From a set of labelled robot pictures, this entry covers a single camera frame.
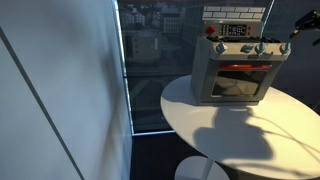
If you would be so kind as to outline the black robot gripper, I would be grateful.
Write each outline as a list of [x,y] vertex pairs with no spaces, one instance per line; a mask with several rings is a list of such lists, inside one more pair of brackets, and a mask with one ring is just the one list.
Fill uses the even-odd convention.
[[293,32],[290,34],[290,38],[293,38],[306,30],[320,30],[320,14],[315,10],[311,10],[295,22],[295,27]]

